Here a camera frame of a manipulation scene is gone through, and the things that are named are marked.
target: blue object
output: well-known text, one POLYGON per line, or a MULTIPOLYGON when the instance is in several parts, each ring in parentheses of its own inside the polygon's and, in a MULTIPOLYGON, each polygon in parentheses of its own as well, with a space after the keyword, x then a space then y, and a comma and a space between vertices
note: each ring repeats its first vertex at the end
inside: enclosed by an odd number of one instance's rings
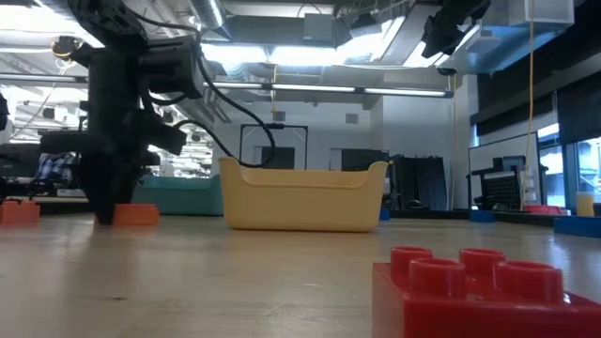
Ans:
POLYGON ((494 223, 495 214, 490 211, 472 210, 470 211, 470 222, 494 223))
POLYGON ((132 203, 151 203, 162 215, 223 216, 221 178, 144 176, 132 203))
POLYGON ((380 209, 379 210, 379 219, 381 221, 389 221, 391 219, 391 211, 386 208, 380 209))
POLYGON ((560 217, 553 221, 558 234, 601 238, 601 218, 560 217))

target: desk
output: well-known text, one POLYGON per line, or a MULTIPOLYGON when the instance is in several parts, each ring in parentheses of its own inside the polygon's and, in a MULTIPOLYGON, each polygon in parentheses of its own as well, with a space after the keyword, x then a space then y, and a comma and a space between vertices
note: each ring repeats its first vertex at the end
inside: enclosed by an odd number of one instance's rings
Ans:
POLYGON ((231 231, 163 217, 152 231, 95 230, 91 215, 0 228, 0 325, 21 337, 370 337, 371 268, 393 246, 457 258, 466 247, 564 269, 601 300, 598 239, 509 223, 393 220, 371 234, 231 231))

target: orange block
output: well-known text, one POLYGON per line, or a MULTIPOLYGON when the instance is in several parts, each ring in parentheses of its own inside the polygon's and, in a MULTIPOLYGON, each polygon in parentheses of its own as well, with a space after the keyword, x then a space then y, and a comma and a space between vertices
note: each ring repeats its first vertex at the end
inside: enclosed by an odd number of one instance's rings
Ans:
POLYGON ((6 201, 0 206, 0 224, 27 224, 39 222, 39 206, 36 202, 20 204, 6 201))
POLYGON ((159 224, 159 210, 152 204, 115 205, 114 226, 151 226, 159 224))

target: red lego brick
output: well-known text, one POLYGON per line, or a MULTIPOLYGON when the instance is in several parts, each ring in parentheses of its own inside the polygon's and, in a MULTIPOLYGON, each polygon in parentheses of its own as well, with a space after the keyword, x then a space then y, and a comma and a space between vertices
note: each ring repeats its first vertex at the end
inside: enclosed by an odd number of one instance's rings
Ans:
POLYGON ((464 249, 460 263, 394 248, 376 263, 372 338, 601 337, 601 305, 564 292, 562 272, 464 249))
POLYGON ((153 226, 159 224, 159 210, 152 204, 115 206, 113 226, 153 226))
POLYGON ((0 224, 30 224, 39 222, 36 202, 6 201, 0 206, 0 224))

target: yellow plastic bin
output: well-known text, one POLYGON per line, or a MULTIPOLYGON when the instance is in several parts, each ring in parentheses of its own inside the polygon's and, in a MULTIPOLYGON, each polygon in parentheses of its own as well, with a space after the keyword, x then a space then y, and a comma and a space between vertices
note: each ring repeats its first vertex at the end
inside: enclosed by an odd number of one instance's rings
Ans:
POLYGON ((378 226, 386 162, 366 172, 249 169, 219 159, 234 229, 367 232, 378 226))

